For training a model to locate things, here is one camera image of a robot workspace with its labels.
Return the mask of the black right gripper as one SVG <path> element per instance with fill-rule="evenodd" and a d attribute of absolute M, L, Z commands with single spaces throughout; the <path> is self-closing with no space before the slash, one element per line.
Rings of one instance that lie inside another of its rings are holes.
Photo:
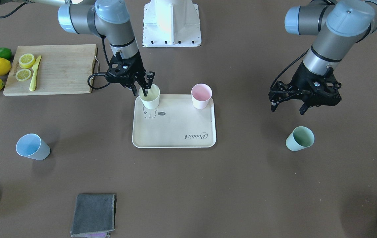
<path fill-rule="evenodd" d="M 109 62 L 109 68 L 105 78 L 110 83 L 120 83 L 131 89 L 134 96 L 138 96 L 137 82 L 141 87 L 141 95 L 148 96 L 152 86 L 155 73 L 147 72 L 141 59 L 140 52 L 127 59 L 123 59 L 120 52 L 117 52 Z"/>

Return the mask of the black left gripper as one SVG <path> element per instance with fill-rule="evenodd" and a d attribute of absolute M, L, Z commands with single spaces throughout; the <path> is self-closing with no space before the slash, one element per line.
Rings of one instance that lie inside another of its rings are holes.
<path fill-rule="evenodd" d="M 268 94 L 271 111 L 275 112 L 280 103 L 290 99 L 304 102 L 299 109 L 301 115 L 313 106 L 335 106 L 342 100 L 338 92 L 340 87 L 341 83 L 336 81 L 332 67 L 324 67 L 324 75 L 318 75 L 300 63 L 290 83 L 284 84 L 279 80 L 271 87 Z"/>

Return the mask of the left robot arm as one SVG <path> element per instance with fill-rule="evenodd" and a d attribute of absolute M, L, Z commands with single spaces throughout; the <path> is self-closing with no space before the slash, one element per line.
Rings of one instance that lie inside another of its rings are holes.
<path fill-rule="evenodd" d="M 377 0 L 312 0 L 295 6 L 285 16 L 290 34 L 317 36 L 292 80 L 275 79 L 268 94 L 271 111 L 284 101 L 303 101 L 300 114 L 311 107 L 335 106 L 341 102 L 341 83 L 333 74 L 352 46 L 377 30 Z"/>

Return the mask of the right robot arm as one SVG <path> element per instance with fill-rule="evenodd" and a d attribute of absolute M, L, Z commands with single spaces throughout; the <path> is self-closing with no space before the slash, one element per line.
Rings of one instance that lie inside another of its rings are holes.
<path fill-rule="evenodd" d="M 108 39 L 113 57 L 107 59 L 108 71 L 92 74 L 104 76 L 110 83 L 120 83 L 132 90 L 148 95 L 155 73 L 147 72 L 139 53 L 130 15 L 123 0 L 41 0 L 40 3 L 58 6 L 57 19 L 67 32 L 93 34 Z"/>

